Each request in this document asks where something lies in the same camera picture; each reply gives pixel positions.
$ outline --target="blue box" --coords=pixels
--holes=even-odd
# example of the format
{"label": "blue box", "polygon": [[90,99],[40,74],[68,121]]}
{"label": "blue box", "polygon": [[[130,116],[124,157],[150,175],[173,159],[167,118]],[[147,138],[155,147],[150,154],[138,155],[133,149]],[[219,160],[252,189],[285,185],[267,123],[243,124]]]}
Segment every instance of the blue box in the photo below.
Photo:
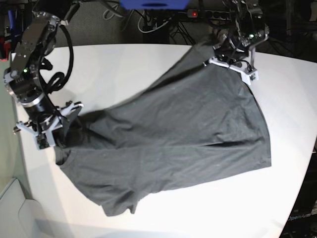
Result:
{"label": "blue box", "polygon": [[126,9],[184,9],[189,0],[121,0]]}

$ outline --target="white table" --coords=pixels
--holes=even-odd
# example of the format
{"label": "white table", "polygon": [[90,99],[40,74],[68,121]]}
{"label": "white table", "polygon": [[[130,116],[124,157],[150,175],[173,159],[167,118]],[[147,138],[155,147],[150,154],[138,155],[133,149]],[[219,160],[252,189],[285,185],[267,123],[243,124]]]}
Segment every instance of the white table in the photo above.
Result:
{"label": "white table", "polygon": [[[104,109],[148,87],[189,49],[174,45],[75,47],[74,71],[52,95],[83,112]],[[67,71],[68,49],[48,57]],[[152,194],[129,212],[108,218],[54,164],[53,149],[37,151],[22,132],[29,183],[56,237],[76,238],[277,238],[294,205],[317,136],[317,64],[256,55],[260,81],[252,91],[271,137],[272,167],[175,191]],[[53,72],[43,73],[50,78]],[[18,107],[20,120],[27,120]]]}

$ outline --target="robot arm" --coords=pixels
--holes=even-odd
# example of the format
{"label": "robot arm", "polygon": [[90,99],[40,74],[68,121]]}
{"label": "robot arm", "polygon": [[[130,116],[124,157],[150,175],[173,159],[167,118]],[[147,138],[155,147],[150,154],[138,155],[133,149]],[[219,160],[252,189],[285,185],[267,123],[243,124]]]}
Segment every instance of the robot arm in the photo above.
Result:
{"label": "robot arm", "polygon": [[[268,38],[268,28],[257,0],[225,0],[224,3],[230,8],[231,23],[226,26],[228,32],[223,35],[223,41],[214,47],[215,57],[205,64],[215,63],[240,71],[245,77],[244,81],[250,81],[257,78],[254,68],[255,46]],[[27,123],[16,124],[14,132],[26,130],[31,133],[38,149],[62,145],[70,125],[83,107],[80,102],[68,102],[64,108],[58,108],[48,97],[48,94],[62,89],[71,75],[74,53],[64,25],[78,8],[79,3],[73,4],[72,0],[39,0],[33,11],[35,19],[24,32],[11,67],[4,74],[7,91],[29,116]],[[56,73],[46,83],[40,69],[53,68],[45,56],[54,49],[58,27],[67,38],[69,69],[66,75]],[[247,62],[247,66],[236,66],[239,62]]]}

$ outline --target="dark gray t-shirt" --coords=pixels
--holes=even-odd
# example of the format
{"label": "dark gray t-shirt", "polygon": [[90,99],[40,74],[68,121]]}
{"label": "dark gray t-shirt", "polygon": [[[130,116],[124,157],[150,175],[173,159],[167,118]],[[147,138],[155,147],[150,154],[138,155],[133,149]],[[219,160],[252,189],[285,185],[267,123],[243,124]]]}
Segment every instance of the dark gray t-shirt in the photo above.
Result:
{"label": "dark gray t-shirt", "polygon": [[149,193],[271,165],[265,119],[232,70],[203,62],[204,41],[129,102],[85,115],[56,163],[108,216],[135,212]]}

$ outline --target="floor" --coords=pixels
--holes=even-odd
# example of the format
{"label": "floor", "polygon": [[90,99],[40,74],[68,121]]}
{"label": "floor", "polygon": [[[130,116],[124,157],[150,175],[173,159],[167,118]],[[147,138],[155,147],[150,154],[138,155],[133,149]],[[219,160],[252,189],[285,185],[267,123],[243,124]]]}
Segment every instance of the floor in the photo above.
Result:
{"label": "floor", "polygon": [[[0,62],[0,75],[8,67],[7,62]],[[12,97],[4,86],[0,86],[0,192],[12,177],[18,178],[26,198],[31,198],[31,191],[25,173],[19,135],[12,130],[16,123]]]}

